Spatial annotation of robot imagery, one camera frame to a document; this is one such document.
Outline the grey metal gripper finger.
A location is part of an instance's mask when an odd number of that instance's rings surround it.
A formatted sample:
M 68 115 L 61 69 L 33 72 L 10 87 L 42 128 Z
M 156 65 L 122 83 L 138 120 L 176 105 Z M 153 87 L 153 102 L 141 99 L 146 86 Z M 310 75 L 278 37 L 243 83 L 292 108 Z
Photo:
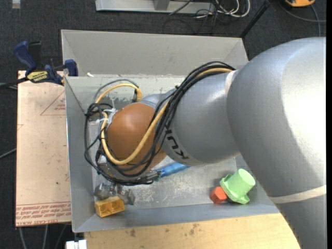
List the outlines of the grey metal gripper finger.
M 122 185 L 118 185 L 116 192 L 124 204 L 133 205 L 135 203 L 135 195 L 131 189 L 124 189 Z
M 112 196 L 112 185 L 107 185 L 105 183 L 100 183 L 95 187 L 93 195 L 99 200 L 104 200 Z

